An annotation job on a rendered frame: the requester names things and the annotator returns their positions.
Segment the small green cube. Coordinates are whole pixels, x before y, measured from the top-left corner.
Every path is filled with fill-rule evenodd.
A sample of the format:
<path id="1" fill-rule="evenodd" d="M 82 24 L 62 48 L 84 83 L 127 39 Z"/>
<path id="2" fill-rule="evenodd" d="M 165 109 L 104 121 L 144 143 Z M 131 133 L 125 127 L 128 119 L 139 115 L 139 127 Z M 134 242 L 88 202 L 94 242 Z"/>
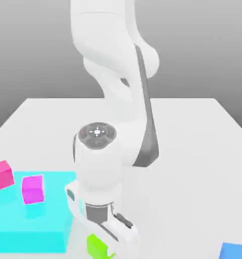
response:
<path id="1" fill-rule="evenodd" d="M 111 252 L 108 246 L 95 234 L 87 237 L 87 253 L 93 259 L 112 259 L 116 254 Z"/>

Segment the small blue cube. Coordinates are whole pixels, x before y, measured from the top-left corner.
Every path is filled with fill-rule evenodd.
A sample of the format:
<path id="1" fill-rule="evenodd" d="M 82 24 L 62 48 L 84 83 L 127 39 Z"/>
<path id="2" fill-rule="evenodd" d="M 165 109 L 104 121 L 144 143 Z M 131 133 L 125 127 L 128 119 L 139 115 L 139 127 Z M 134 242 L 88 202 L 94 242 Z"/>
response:
<path id="1" fill-rule="evenodd" d="M 219 259 L 242 259 L 242 245 L 222 243 Z"/>

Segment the large cyan box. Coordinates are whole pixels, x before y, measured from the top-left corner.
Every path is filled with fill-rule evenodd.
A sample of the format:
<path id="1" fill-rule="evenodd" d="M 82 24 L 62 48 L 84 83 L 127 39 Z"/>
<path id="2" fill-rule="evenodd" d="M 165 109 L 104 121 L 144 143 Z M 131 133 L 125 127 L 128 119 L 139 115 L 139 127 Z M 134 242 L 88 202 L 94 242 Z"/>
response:
<path id="1" fill-rule="evenodd" d="M 73 171 L 14 171 L 15 184 L 0 190 L 0 253 L 65 253 L 73 215 L 65 186 Z M 22 179 L 43 175 L 45 201 L 25 205 Z"/>

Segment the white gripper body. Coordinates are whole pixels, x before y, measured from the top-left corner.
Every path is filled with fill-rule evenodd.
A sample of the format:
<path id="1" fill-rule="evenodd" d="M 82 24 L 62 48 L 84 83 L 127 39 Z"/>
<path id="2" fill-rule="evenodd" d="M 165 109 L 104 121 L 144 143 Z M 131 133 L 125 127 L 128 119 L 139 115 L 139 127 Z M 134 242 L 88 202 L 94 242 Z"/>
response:
<path id="1" fill-rule="evenodd" d="M 95 234 L 102 240 L 119 259 L 139 258 L 139 235 L 136 226 L 128 228 L 123 222 L 113 216 L 112 213 L 108 215 L 108 220 L 101 224 L 89 221 L 80 213 L 75 213 L 74 217 L 90 233 Z"/>

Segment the small pink cube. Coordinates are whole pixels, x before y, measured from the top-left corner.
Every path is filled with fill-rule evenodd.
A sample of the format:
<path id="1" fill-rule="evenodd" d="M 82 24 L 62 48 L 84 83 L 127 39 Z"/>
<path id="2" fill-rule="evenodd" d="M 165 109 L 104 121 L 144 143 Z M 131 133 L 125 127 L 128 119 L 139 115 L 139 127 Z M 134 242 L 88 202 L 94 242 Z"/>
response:
<path id="1" fill-rule="evenodd" d="M 6 160 L 0 161 L 0 190 L 14 185 L 12 169 Z"/>

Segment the small magenta cube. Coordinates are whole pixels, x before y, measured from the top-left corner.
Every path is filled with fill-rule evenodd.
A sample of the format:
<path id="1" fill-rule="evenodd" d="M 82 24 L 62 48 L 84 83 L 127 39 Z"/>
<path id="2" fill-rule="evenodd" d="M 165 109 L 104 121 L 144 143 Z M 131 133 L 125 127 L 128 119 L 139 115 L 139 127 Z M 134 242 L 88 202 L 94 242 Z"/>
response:
<path id="1" fill-rule="evenodd" d="M 25 205 L 45 202 L 43 175 L 23 177 L 21 194 Z"/>

